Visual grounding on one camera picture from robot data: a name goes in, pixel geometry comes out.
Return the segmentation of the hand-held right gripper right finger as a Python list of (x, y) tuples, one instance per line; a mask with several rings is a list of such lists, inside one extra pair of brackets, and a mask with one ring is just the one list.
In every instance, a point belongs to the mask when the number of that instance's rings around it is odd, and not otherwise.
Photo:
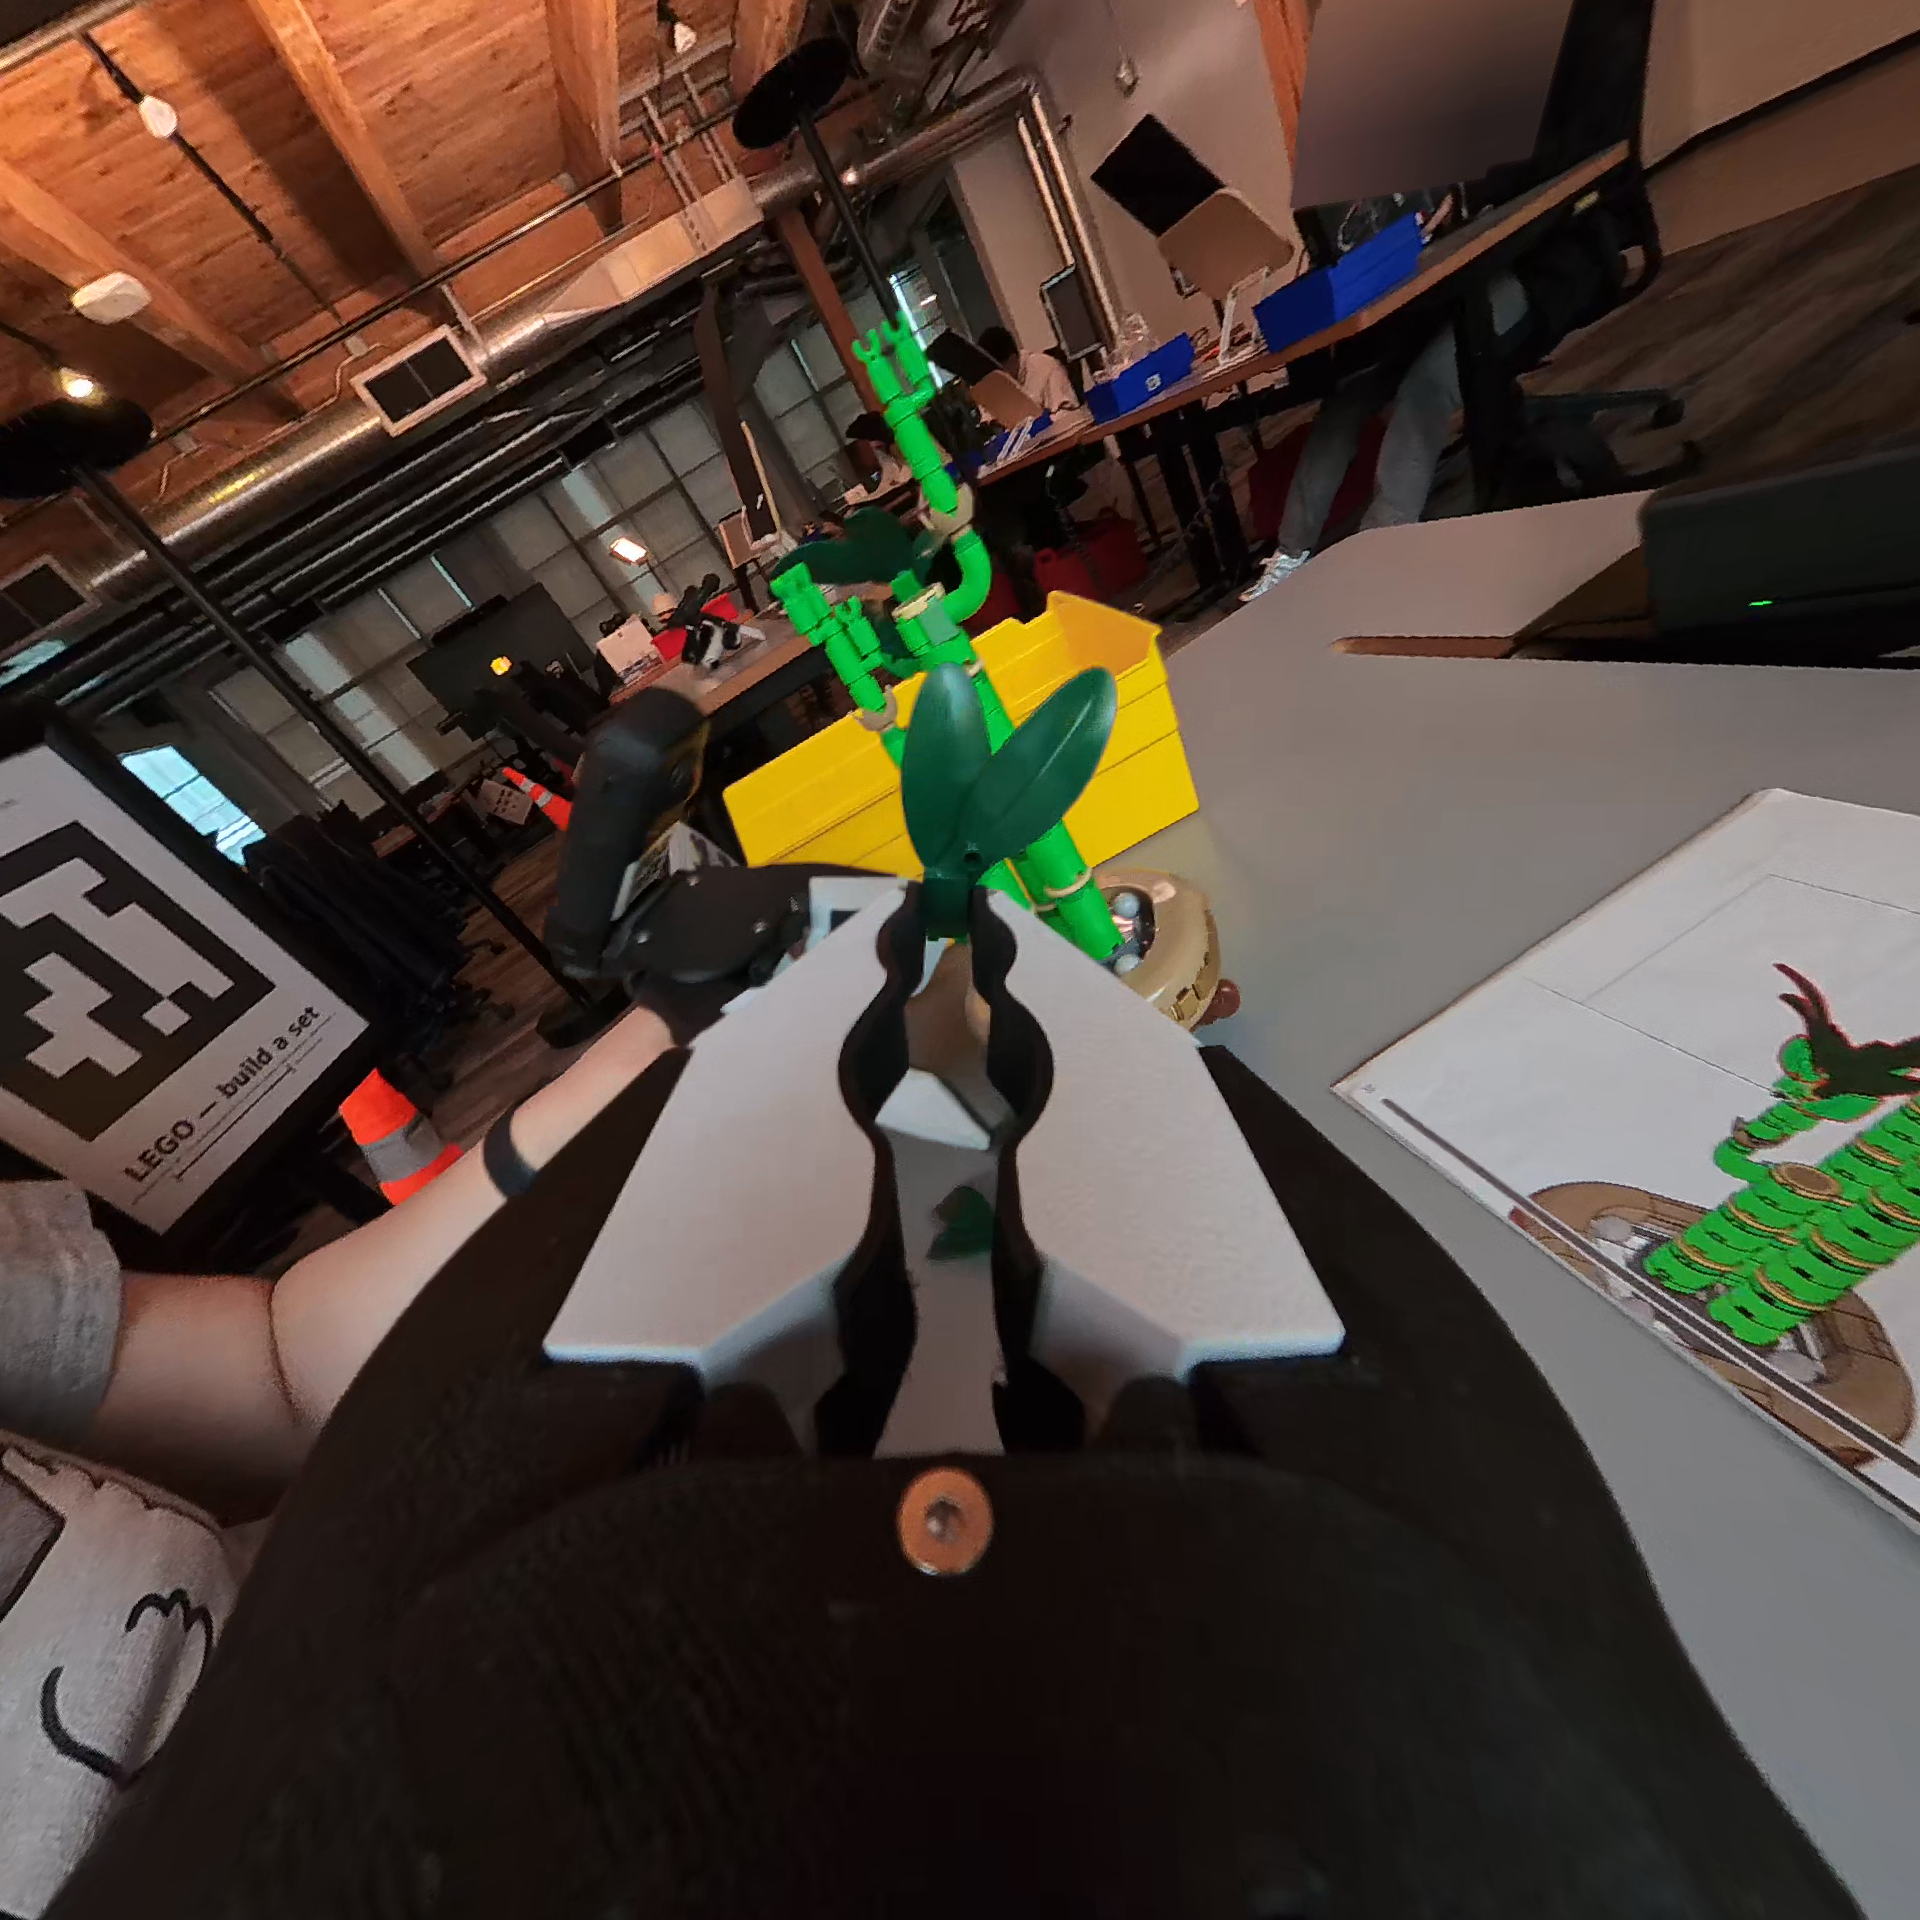
[(992, 1241), (1002, 1449), (1079, 1449), (1145, 1379), (1337, 1354), (1340, 1312), (1186, 1032), (982, 889), (972, 977), (1008, 1108)]

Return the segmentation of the person's printed shirt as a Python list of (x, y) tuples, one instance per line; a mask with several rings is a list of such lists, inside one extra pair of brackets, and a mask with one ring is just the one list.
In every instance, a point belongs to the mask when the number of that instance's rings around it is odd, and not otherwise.
[(120, 1265), (66, 1182), (1, 1189), (1, 1913), (41, 1915), (157, 1758), (237, 1596), (225, 1530), (73, 1449)]

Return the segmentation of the black office chair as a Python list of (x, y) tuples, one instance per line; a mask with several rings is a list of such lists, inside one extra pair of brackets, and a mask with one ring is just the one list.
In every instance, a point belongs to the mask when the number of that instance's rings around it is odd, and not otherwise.
[[(1613, 171), (1559, 208), (1511, 261), (1519, 321), (1496, 334), (1500, 369), (1512, 386), (1538, 372), (1576, 332), (1640, 299), (1663, 266), (1663, 242), (1640, 163)], [(1689, 478), (1701, 449), (1682, 440), (1663, 465), (1630, 472), (1602, 421), (1640, 414), (1649, 427), (1677, 427), (1687, 402), (1662, 388), (1526, 393), (1494, 459), (1500, 508), (1554, 499), (1656, 490)]]

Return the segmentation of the person's left hand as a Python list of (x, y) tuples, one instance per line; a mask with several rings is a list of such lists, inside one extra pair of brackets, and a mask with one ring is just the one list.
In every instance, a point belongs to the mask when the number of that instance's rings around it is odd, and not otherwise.
[(671, 1046), (674, 1036), (658, 1011), (629, 1011), (573, 1066), (521, 1100), (511, 1126), (516, 1146), (541, 1170)]

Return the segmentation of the black device with green lights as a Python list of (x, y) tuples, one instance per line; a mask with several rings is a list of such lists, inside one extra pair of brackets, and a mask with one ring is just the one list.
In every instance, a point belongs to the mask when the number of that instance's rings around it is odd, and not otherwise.
[(1918, 445), (1663, 486), (1639, 510), (1639, 552), (1662, 637), (1890, 628), (1918, 612)]

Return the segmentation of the green lego bamboo plant model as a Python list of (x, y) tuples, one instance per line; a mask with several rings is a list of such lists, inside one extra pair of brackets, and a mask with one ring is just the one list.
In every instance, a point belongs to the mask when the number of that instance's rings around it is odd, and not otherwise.
[[(775, 601), (796, 633), (825, 654), (853, 697), (855, 717), (880, 737), (895, 768), (920, 682), (937, 666), (959, 666), (972, 676), (992, 745), (1000, 745), (1016, 722), (964, 632), (964, 618), (986, 598), (992, 557), (974, 529), (972, 486), (928, 427), (937, 395), (928, 358), (904, 317), (858, 336), (855, 353), (922, 497), (922, 526), (909, 532), (880, 508), (853, 513), (839, 536), (804, 541), (773, 566)], [(1188, 1032), (1239, 1011), (1198, 886), (1172, 878), (1167, 897), (1159, 897), (1145, 878), (1101, 882), (1092, 864), (1090, 872), (1120, 936), (1114, 956), (1090, 961)], [(1016, 861), (996, 866), (974, 897), (986, 889), (1036, 914), (1033, 880)]]

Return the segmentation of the person's left forearm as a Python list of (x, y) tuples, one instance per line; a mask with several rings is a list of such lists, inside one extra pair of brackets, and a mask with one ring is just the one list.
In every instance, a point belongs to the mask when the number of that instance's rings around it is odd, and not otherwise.
[(388, 1214), (319, 1248), (272, 1284), (279, 1380), (305, 1432), (332, 1410), (415, 1296), (505, 1205), (481, 1147)]

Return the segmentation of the lego instruction booklet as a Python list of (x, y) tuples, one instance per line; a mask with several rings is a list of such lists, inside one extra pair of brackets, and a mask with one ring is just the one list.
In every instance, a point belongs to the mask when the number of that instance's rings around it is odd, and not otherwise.
[(1334, 1083), (1918, 1514), (1918, 821), (1768, 788)]

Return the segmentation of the small blue bin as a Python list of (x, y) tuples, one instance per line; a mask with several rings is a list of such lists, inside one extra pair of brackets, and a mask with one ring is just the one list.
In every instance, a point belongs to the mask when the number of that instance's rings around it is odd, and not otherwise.
[(1090, 381), (1087, 414), (1092, 421), (1108, 425), (1181, 386), (1191, 372), (1192, 339), (1181, 332), (1152, 353), (1143, 353), (1126, 369)]

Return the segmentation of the black monitor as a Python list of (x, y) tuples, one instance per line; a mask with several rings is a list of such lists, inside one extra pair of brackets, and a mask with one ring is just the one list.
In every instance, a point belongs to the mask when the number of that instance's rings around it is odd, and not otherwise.
[(490, 688), (514, 667), (561, 666), (589, 682), (591, 660), (591, 646), (558, 598), (535, 582), (498, 594), (429, 635), (409, 673), (449, 722), (463, 715), (485, 726), (493, 714)]

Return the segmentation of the silver ventilation duct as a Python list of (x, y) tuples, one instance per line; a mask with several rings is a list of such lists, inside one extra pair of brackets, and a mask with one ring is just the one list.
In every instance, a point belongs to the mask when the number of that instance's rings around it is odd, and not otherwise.
[[(938, 163), (1012, 126), (1022, 112), (1039, 108), (1042, 93), (1039, 73), (1033, 67), (1014, 67), (869, 157), (847, 157), (839, 181), (858, 195), (929, 174)], [(415, 441), (429, 425), (439, 427), (479, 393), (503, 390), (548, 366), (589, 330), (634, 313), (662, 292), (701, 276), (717, 261), (745, 249), (777, 212), (822, 192), (801, 161), (766, 176), (722, 182), (671, 217), (631, 226), (618, 237), (569, 257), (488, 309), (470, 334), (452, 332), (432, 344), (422, 336), (391, 353), (367, 378), (348, 381), (351, 393), (328, 400), (308, 418), (250, 449), (245, 462), (225, 466), (173, 504), (142, 513), (159, 539), (188, 561), (249, 539), (257, 529), (301, 513), (308, 501), (367, 468), (398, 444)], [(399, 370), (399, 364), (424, 357), (429, 346), (457, 350), (468, 378), (393, 424), (360, 388), (369, 385), (373, 372)]]

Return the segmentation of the white ceiling vent grille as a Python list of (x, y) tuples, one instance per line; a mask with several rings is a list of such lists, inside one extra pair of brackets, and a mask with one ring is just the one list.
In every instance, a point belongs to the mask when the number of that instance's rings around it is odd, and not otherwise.
[(437, 326), (348, 380), (391, 440), (418, 429), (487, 385), (485, 366), (473, 357), (466, 336), (452, 326)]

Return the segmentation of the long wooden desk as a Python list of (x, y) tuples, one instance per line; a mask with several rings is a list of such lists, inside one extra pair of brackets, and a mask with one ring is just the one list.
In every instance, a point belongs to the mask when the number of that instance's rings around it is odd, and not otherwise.
[(1070, 424), (1022, 453), (982, 465), (974, 476), (976, 505), (1114, 441), (1125, 456), (1161, 468), (1172, 510), (1172, 546), (1161, 561), (1188, 566), (1192, 579), (1181, 611), (1210, 608), (1257, 577), (1217, 436), (1239, 427), (1254, 432), (1269, 418), (1313, 406), (1337, 388), (1340, 372), (1382, 369), (1398, 321), (1421, 336), (1446, 334), (1461, 376), (1461, 404), (1449, 418), (1457, 421), (1469, 453), (1473, 508), (1511, 504), (1528, 444), (1519, 372), (1541, 355), (1525, 339), (1502, 346), (1496, 282), (1559, 236), (1576, 233), (1610, 197), (1636, 189), (1626, 147), (1599, 150), (1442, 236), (1421, 252), (1412, 274), (1329, 326), (1234, 369), (1188, 376), (1129, 417)]

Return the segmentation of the yellow plastic bin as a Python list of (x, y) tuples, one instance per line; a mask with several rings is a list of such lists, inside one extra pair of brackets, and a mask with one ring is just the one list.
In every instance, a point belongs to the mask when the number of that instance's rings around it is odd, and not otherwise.
[[(1084, 669), (1101, 666), (1113, 675), (1118, 712), (1108, 747), (1064, 814), (1087, 864), (1103, 866), (1198, 812), (1154, 625), (1056, 592), (1039, 618), (1002, 620), (974, 649), (1014, 722)], [(920, 876), (904, 833), (898, 768), (855, 715), (734, 782), (725, 805), (743, 857), (756, 868), (825, 864)]]

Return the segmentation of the tablet on white stand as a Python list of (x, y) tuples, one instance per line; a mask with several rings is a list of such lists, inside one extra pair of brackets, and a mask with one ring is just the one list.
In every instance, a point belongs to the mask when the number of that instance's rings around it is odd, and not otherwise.
[(1298, 244), (1224, 185), (1159, 117), (1145, 115), (1094, 168), (1092, 185), (1143, 226), (1172, 276), (1224, 304), (1247, 280), (1280, 274)]

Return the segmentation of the large blue bin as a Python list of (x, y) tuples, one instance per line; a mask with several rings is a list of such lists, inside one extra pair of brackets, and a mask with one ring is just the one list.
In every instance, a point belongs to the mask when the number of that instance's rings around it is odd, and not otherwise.
[(1264, 350), (1287, 353), (1389, 296), (1417, 273), (1421, 252), (1421, 217), (1405, 211), (1333, 266), (1287, 282), (1254, 306)]

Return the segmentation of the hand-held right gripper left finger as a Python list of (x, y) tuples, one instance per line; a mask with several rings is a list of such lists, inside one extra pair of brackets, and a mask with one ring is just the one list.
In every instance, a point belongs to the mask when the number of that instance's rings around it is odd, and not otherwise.
[(881, 884), (689, 1046), (558, 1316), (550, 1360), (679, 1364), (873, 1456), (914, 1350), (895, 1153), (920, 892)]

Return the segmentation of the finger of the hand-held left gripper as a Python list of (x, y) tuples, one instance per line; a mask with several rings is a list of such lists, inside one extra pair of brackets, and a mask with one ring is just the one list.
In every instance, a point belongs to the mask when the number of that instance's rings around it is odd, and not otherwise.
[(904, 882), (900, 878), (808, 878), (807, 924), (796, 961), (818, 952), (841, 925), (871, 906), (895, 910)]
[(878, 1126), (890, 1137), (974, 1154), (996, 1146), (1006, 1125), (1008, 1113), (996, 1094), (972, 1098), (925, 1067), (908, 1067), (878, 1113)]

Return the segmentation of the black white marker sign board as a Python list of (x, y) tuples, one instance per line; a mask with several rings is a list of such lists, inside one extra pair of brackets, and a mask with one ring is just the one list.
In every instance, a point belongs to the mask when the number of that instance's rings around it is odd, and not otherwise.
[(253, 882), (55, 715), (5, 720), (5, 1144), (182, 1241), (365, 1077), (377, 1027)]

